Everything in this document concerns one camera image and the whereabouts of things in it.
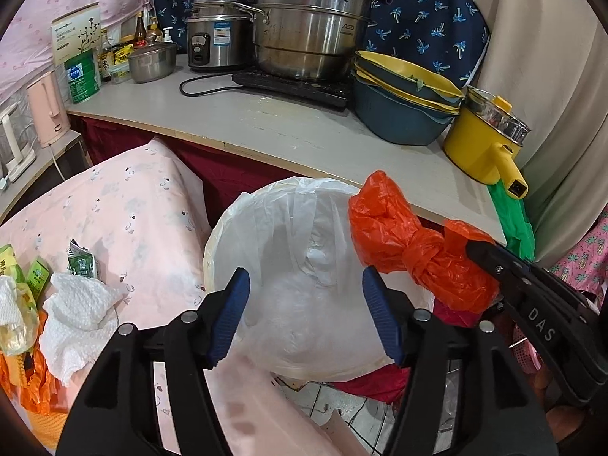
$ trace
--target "pink pineapple print fabric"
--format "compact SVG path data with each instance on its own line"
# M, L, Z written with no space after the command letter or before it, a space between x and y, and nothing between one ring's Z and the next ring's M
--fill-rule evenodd
M602 285L608 277L608 205L598 222L579 241L568 255L549 271L579 291L588 291L598 297L601 306L604 298Z

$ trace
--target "pineapple print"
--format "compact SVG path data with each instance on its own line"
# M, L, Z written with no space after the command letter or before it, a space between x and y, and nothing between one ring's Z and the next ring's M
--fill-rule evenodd
M578 262L578 268L579 269L585 269L586 265L587 265L587 260L589 259L589 254L587 252L583 252L583 255L581 256L581 259Z

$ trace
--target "blue and white label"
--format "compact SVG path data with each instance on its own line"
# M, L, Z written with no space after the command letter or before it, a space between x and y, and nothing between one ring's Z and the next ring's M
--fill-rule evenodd
M230 44L230 22L214 23L214 46L227 46Z
M84 74L82 72L82 64L78 63L77 65L70 67L70 71L68 73L68 81L75 81L76 79L80 79L83 75Z

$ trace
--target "blue gripper pad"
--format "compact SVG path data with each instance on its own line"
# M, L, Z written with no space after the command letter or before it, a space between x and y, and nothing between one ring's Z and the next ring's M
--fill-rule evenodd
M366 298L367 307L376 325L376 331L382 342L384 353L400 365L404 360L401 349L401 328L390 311L388 302L384 295L386 285L372 266L363 271L363 296Z
M243 268L237 269L226 286L225 292L230 295L211 329L211 346L207 358L214 367L228 354L249 299L249 288L249 273Z

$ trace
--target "beige curtain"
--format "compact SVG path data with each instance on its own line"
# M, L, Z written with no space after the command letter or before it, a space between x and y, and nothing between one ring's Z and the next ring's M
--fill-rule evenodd
M516 161L536 257L550 266L608 202L608 36L586 0L475 0L491 30L478 87L531 133Z

